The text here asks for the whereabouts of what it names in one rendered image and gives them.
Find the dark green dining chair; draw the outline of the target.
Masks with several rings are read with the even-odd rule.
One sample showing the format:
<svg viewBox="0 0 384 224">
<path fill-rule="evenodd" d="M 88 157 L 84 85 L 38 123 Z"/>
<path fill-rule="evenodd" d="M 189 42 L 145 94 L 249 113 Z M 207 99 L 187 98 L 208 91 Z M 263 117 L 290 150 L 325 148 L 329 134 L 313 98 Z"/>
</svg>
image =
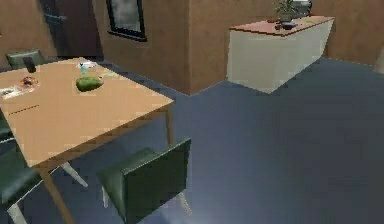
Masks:
<svg viewBox="0 0 384 224">
<path fill-rule="evenodd" d="M 14 224 L 27 224 L 18 202 L 42 182 L 20 151 L 3 113 L 0 111 L 0 208 Z"/>
<path fill-rule="evenodd" d="M 183 191 L 191 139 L 185 138 L 167 150 L 144 148 L 97 172 L 103 205 L 111 201 L 125 224 L 138 224 L 148 215 L 178 197 L 188 215 L 192 210 Z"/>
<path fill-rule="evenodd" d="M 39 49 L 7 53 L 6 58 L 13 69 L 25 68 L 25 64 L 37 66 L 45 63 L 45 58 Z"/>
</svg>

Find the white cabinet with red-brown top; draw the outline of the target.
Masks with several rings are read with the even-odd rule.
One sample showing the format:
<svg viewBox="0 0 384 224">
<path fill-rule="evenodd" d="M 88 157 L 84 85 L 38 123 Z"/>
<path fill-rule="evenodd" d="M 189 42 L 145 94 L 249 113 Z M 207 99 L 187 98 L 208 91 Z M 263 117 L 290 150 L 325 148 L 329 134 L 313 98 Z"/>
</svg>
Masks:
<svg viewBox="0 0 384 224">
<path fill-rule="evenodd" d="M 277 30 L 259 21 L 230 28 L 227 80 L 271 93 L 317 61 L 324 52 L 334 19 L 311 16 Z"/>
</svg>

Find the light wooden dining table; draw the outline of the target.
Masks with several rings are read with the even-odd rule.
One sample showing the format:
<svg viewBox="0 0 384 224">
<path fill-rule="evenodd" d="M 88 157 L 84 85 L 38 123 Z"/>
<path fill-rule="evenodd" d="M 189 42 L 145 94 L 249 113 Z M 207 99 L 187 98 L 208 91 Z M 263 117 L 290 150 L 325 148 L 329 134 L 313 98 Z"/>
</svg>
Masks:
<svg viewBox="0 0 384 224">
<path fill-rule="evenodd" d="M 66 224 L 74 224 L 50 171 L 134 130 L 161 115 L 168 116 L 173 100 L 100 65 L 87 71 L 104 84 L 80 92 L 81 77 L 74 58 L 37 67 L 34 91 L 0 98 L 0 109 L 27 164 L 42 177 Z M 39 107 L 8 116 L 28 106 Z"/>
</svg>

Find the pale blue spray bottle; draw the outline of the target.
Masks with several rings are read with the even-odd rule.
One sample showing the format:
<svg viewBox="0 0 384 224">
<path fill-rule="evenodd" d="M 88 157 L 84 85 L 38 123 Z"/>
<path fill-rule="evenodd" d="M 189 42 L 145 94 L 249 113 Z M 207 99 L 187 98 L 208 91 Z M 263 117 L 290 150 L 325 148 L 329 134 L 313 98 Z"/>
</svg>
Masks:
<svg viewBox="0 0 384 224">
<path fill-rule="evenodd" d="M 88 69 L 93 68 L 95 66 L 95 62 L 81 62 L 77 64 L 77 67 L 80 69 L 82 75 L 85 75 Z"/>
</svg>

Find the green potted house plant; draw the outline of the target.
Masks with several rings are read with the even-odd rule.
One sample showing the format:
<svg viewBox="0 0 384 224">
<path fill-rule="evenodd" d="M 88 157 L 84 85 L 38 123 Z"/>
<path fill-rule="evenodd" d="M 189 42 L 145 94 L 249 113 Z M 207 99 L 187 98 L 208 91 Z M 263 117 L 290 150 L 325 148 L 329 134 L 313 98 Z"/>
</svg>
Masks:
<svg viewBox="0 0 384 224">
<path fill-rule="evenodd" d="M 298 13 L 297 8 L 293 4 L 293 0 L 278 0 L 275 3 L 275 11 L 281 22 L 291 22 L 293 17 Z"/>
</svg>

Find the dark room door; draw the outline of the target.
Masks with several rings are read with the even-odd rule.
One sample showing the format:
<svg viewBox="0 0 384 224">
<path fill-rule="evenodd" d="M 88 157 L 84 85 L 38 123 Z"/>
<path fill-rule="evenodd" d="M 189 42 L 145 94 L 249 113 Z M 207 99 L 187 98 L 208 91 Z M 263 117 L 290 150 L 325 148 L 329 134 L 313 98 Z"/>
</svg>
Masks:
<svg viewBox="0 0 384 224">
<path fill-rule="evenodd" d="M 92 0 L 38 2 L 59 58 L 103 58 Z"/>
</svg>

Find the dark pencil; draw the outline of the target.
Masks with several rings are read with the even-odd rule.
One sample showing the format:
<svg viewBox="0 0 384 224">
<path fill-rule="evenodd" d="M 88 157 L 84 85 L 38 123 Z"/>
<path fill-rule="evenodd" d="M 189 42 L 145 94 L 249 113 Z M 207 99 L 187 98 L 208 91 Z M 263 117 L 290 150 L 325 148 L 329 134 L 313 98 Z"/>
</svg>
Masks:
<svg viewBox="0 0 384 224">
<path fill-rule="evenodd" d="M 8 113 L 8 116 L 10 115 L 13 115 L 13 114 L 17 114 L 17 113 L 20 113 L 20 112 L 24 112 L 24 111 L 27 111 L 27 110 L 30 110 L 30 109 L 33 109 L 33 108 L 36 108 L 36 107 L 39 107 L 40 105 L 33 105 L 33 106 L 28 106 L 26 108 L 22 108 L 22 109 L 18 109 L 16 111 L 13 111 L 13 112 L 9 112 Z"/>
</svg>

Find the black cup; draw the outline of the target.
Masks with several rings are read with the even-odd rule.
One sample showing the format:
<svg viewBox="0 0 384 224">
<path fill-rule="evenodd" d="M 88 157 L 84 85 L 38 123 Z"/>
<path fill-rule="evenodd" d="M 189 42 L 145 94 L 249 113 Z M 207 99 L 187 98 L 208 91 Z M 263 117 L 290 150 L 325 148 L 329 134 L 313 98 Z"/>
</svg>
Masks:
<svg viewBox="0 0 384 224">
<path fill-rule="evenodd" d="M 36 67 L 31 57 L 23 57 L 23 62 L 29 73 L 36 72 Z"/>
</svg>

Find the black framed wall picture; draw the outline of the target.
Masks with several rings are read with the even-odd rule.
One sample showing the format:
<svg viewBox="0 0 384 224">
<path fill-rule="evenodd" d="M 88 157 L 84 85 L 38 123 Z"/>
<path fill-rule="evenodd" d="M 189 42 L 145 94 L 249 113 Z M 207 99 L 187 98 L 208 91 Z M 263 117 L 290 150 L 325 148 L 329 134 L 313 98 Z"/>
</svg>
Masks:
<svg viewBox="0 0 384 224">
<path fill-rule="evenodd" d="M 142 0 L 106 0 L 109 34 L 146 42 Z"/>
</svg>

